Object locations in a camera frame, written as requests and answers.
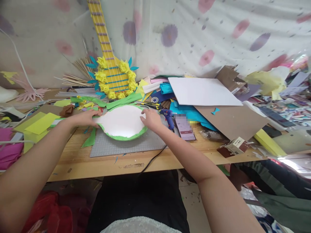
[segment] paper plate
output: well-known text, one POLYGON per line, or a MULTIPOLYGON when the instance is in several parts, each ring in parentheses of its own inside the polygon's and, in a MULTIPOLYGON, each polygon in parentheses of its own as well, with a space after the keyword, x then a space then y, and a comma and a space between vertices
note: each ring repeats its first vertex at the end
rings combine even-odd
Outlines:
POLYGON ((111 138, 118 141, 130 141, 142 136, 147 127, 140 116, 143 108, 135 105, 121 105, 109 110, 105 115, 96 118, 95 122, 111 138))

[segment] smartphone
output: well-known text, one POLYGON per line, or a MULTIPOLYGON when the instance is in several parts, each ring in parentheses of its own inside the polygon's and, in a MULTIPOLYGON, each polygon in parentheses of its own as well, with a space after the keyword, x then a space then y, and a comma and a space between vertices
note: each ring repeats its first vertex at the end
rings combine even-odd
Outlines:
POLYGON ((175 114, 174 120, 180 137, 185 141, 195 141, 195 135, 185 114, 175 114))

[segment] green paper rim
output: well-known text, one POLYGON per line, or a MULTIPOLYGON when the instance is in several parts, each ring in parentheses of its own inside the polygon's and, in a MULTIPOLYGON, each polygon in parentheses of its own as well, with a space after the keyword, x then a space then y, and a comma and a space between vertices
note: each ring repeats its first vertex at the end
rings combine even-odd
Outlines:
MULTIPOLYGON (((125 104, 125 105, 118 105, 118 106, 115 106, 114 108, 110 109, 110 110, 107 111, 107 112, 110 112, 110 111, 112 111, 112 110, 114 110, 114 109, 116 109, 116 108, 119 108, 119 107, 122 107, 122 106, 126 106, 126 105, 135 106, 135 107, 137 107, 137 108, 139 108, 139 109, 141 109, 141 110, 144 110, 144 109, 143 109, 142 107, 140 107, 140 106, 136 106, 136 105, 133 105, 133 104, 125 104)), ((127 137, 123 137, 123 136, 112 136, 112 135, 110 135, 110 134, 108 134, 108 133, 105 132, 105 128, 102 126, 102 124, 100 124, 100 123, 97 123, 97 124, 102 128, 102 130, 104 131, 104 133, 105 133, 106 135, 108 135, 109 137, 111 137, 112 139, 115 139, 115 140, 117 140, 117 141, 131 141, 131 140, 134 140, 134 139, 139 138, 140 136, 142 136, 142 135, 147 131, 147 129, 148 129, 146 126, 144 126, 144 127, 142 128, 142 130, 141 130, 138 134, 135 134, 135 135, 131 136, 130 138, 127 138, 127 137)))

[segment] black skirt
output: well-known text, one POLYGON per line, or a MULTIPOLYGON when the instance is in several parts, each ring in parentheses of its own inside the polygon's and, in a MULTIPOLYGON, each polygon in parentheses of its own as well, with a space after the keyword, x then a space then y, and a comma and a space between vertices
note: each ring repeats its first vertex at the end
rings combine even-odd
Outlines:
POLYGON ((190 233, 177 170, 105 177, 86 232, 99 233, 116 220, 136 216, 190 233))

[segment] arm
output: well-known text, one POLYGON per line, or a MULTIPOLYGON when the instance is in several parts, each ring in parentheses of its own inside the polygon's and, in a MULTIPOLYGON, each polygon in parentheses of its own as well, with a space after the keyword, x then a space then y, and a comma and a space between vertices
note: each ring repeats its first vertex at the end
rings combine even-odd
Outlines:
POLYGON ((20 232, 36 198, 76 126, 98 125, 97 111, 83 112, 62 120, 44 138, 0 176, 0 232, 20 232))
POLYGON ((264 232, 232 183, 204 154, 162 125, 160 116, 145 109, 142 122, 168 145, 195 179, 213 233, 264 232))

